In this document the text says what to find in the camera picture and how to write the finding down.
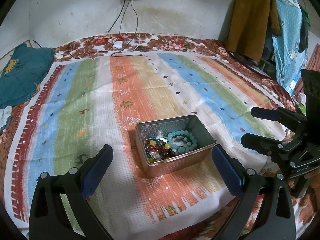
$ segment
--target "blue gripper pad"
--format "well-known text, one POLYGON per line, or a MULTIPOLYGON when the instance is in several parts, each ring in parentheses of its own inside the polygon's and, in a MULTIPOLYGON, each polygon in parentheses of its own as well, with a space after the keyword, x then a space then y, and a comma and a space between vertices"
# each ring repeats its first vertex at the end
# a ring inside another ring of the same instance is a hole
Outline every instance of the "blue gripper pad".
POLYGON ((226 184, 231 195, 237 199, 241 199, 244 195, 243 192, 243 179, 232 165, 240 165, 245 171, 244 167, 237 159, 230 158, 221 145, 216 145, 212 148, 212 160, 216 165, 224 183, 226 184))
POLYGON ((89 161, 89 170, 87 171, 85 177, 82 180, 81 187, 81 195, 84 199, 93 195, 100 181, 102 180, 102 177, 104 176, 108 167, 110 166, 112 159, 112 147, 106 144, 95 157, 87 159, 81 166, 81 168, 83 167, 84 169, 86 169, 88 167, 86 165, 86 162, 89 161))
POLYGON ((250 113, 253 117, 267 119, 271 121, 277 121, 278 119, 280 119, 280 115, 276 110, 253 107, 251 108, 250 113))

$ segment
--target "metal box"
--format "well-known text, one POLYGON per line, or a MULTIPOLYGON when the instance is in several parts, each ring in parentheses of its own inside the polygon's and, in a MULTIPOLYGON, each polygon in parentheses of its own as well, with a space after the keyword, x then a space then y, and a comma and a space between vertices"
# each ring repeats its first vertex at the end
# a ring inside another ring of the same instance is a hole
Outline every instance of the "metal box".
POLYGON ((194 114, 138 123, 136 125, 136 142, 142 167, 147 178, 161 176, 196 164, 205 158, 214 145, 214 139, 211 134, 194 114), (198 149, 170 159, 150 163, 145 153, 142 139, 155 136, 165 140, 169 133, 177 130, 191 132, 198 141, 198 149))

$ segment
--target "blue stripe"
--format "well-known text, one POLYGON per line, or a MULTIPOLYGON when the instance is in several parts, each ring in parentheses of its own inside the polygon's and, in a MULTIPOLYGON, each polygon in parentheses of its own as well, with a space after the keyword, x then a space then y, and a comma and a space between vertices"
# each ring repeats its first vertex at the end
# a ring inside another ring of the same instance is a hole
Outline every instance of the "blue stripe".
POLYGON ((194 88, 194 90, 203 98, 206 105, 220 117, 221 122, 229 130, 231 137, 233 137, 237 142, 240 143, 242 135, 247 132, 259 134, 246 122, 244 118, 239 116, 238 113, 233 110, 233 108, 231 108, 224 99, 198 75, 196 71, 189 69, 173 54, 158 53, 157 55, 170 67, 177 70, 179 75, 194 88))
POLYGON ((39 131, 37 132, 34 149, 30 149, 33 155, 32 160, 29 161, 29 167, 27 167, 29 169, 27 186, 30 206, 39 175, 44 171, 47 171, 51 176, 57 175, 53 174, 53 162, 54 146, 58 133, 58 113, 65 105, 65 100, 80 64, 81 62, 76 62, 65 66, 60 73, 60 80, 55 84, 54 90, 49 95, 49 97, 51 96, 50 100, 42 106, 45 109, 42 111, 42 117, 38 119, 40 122, 38 125, 39 131))

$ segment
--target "bolt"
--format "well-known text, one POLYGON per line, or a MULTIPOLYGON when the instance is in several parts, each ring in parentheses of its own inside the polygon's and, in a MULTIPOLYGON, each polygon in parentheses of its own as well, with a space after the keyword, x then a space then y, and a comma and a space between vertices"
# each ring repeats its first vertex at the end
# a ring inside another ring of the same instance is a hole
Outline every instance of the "bolt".
POLYGON ((77 168, 71 168, 70 170, 69 170, 69 173, 70 174, 76 174, 78 172, 78 169, 77 168))
POLYGON ((48 176, 48 173, 47 173, 47 172, 43 172, 43 173, 40 174, 40 178, 41 178, 41 179, 44 179, 44 178, 46 178, 47 176, 48 176))
POLYGON ((283 177, 283 175, 281 173, 278 173, 277 174, 277 178, 283 180, 284 177, 283 177))
POLYGON ((256 172, 255 172, 253 169, 247 169, 247 173, 248 173, 250 176, 253 176, 256 172))

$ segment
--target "bed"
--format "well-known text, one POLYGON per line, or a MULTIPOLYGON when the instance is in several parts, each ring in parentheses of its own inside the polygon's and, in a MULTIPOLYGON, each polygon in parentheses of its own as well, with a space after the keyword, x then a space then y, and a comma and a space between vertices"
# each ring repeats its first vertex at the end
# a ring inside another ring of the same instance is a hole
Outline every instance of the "bed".
MULTIPOLYGON (((279 140, 290 134, 277 122, 251 117, 254 106, 294 110, 291 97, 276 81, 243 66, 219 41, 149 33, 141 33, 140 41, 134 33, 73 41, 55 49, 55 62, 39 92, 12 110, 10 128, 0 137, 0 201, 27 234, 39 174, 64 174, 109 144, 113 163, 87 201, 115 239, 211 239, 236 201, 210 156, 181 171, 147 179, 134 127, 195 114, 216 143, 245 168, 273 176, 277 165, 243 148, 240 138, 246 132, 279 140), (122 54, 111 55, 117 39, 128 46, 122 54)), ((313 190, 292 198, 292 203, 298 238, 316 214, 313 190)), ((64 204, 79 231, 66 199, 64 204)))

